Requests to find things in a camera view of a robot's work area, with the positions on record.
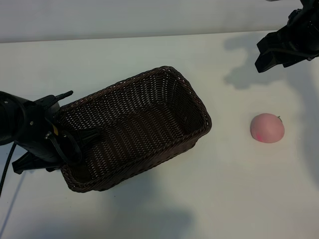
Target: basket rim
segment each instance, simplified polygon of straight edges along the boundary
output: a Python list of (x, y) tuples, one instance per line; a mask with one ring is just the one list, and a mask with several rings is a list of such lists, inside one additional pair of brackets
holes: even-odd
[(172, 71), (178, 75), (178, 78), (176, 80), (179, 81), (181, 83), (181, 86), (186, 89), (186, 93), (189, 94), (194, 99), (195, 104), (197, 105), (197, 107), (199, 109), (199, 114), (204, 120), (203, 126), (190, 134), (184, 135), (183, 137), (180, 137), (180, 138), (176, 138), (172, 142), (170, 142), (170, 143), (168, 143), (168, 144), (166, 144), (158, 149), (155, 149), (155, 150), (153, 150), (153, 151), (151, 151), (151, 152), (149, 152), (149, 153), (147, 153), (139, 158), (136, 158), (136, 159), (132, 160), (131, 162), (128, 162), (124, 165), (121, 165), (120, 167), (113, 170), (111, 172), (111, 175), (110, 175), (110, 173), (105, 174), (102, 177), (92, 179), (88, 182), (77, 181), (76, 178), (72, 175), (70, 167), (67, 164), (65, 164), (61, 167), (61, 172), (63, 174), (63, 177), (66, 179), (66, 181), (68, 183), (72, 184), (72, 190), (76, 190), (77, 188), (82, 189), (84, 187), (89, 187), (91, 185), (95, 185), (97, 187), (97, 185), (102, 183), (105, 179), (109, 179), (111, 181), (112, 177), (114, 175), (116, 175), (116, 172), (121, 171), (123, 168), (128, 167), (128, 165), (130, 165), (130, 164), (135, 164), (139, 161), (153, 158), (156, 155), (161, 155), (167, 151), (170, 151), (170, 149), (173, 147), (176, 147), (176, 146), (179, 146), (185, 142), (191, 141), (192, 139), (200, 138), (210, 131), (212, 123), (211, 123), (211, 118), (206, 110), (206, 107), (204, 106), (203, 102), (198, 97), (198, 95), (195, 93), (194, 89), (191, 87), (189, 81), (187, 79), (185, 79), (185, 77), (179, 71), (177, 71), (175, 68), (173, 68), (172, 66), (162, 66), (162, 67), (154, 68), (154, 69), (146, 71), (146, 72), (142, 72), (136, 76), (119, 81), (113, 85), (110, 85), (110, 86), (102, 89), (102, 90), (99, 90), (93, 94), (90, 94), (87, 97), (81, 98), (77, 101), (74, 101), (74, 102), (69, 103), (65, 106), (62, 106), (59, 114), (57, 115), (57, 119), (60, 118), (61, 116), (63, 116), (63, 113), (66, 112), (67, 110), (70, 110), (70, 108), (75, 109), (77, 107), (80, 107), (81, 105), (87, 104), (88, 102), (91, 102), (91, 101), (93, 101), (93, 100), (95, 100), (95, 99), (97, 99), (105, 94), (109, 94), (113, 91), (116, 91), (116, 90), (122, 88), (122, 87), (130, 85), (130, 84), (135, 83), (137, 81), (143, 80), (143, 78), (151, 76), (155, 72), (158, 73), (159, 70)]

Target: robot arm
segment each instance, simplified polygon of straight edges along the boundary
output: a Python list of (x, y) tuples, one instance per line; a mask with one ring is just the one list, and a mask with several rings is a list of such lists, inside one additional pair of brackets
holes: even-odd
[(279, 64), (289, 67), (319, 56), (319, 1), (301, 2), (303, 9), (294, 10), (286, 26), (258, 42), (260, 56), (255, 65), (259, 73)]
[(73, 136), (59, 129), (58, 101), (72, 95), (47, 96), (35, 102), (0, 91), (0, 145), (14, 142), (28, 152), (12, 164), (14, 172), (81, 162), (81, 148), (99, 135), (97, 128), (76, 130)]

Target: yellow label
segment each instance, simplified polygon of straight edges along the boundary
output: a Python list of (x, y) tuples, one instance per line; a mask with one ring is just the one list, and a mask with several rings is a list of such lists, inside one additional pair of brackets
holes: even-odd
[(53, 126), (53, 133), (55, 135), (59, 135), (59, 131), (58, 131), (57, 127), (55, 127), (53, 124), (52, 124), (52, 126)]

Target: woven texture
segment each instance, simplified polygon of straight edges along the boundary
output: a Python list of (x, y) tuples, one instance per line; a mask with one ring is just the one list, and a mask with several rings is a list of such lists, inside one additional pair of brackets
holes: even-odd
[(98, 127), (81, 165), (61, 172), (76, 192), (107, 190), (194, 147), (211, 119), (190, 83), (173, 67), (120, 81), (63, 106), (60, 127)]

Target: white tabletop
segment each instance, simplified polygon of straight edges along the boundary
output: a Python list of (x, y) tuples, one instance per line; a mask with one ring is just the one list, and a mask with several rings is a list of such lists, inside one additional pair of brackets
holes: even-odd
[[(319, 60), (258, 74), (265, 35), (0, 44), (2, 91), (36, 100), (73, 90), (63, 105), (169, 65), (213, 124), (192, 150), (105, 192), (75, 193), (59, 171), (17, 175), (10, 166), (0, 239), (317, 239)], [(278, 143), (250, 136), (250, 120), (264, 112), (284, 122)], [(0, 148), (1, 172), (8, 151)]]

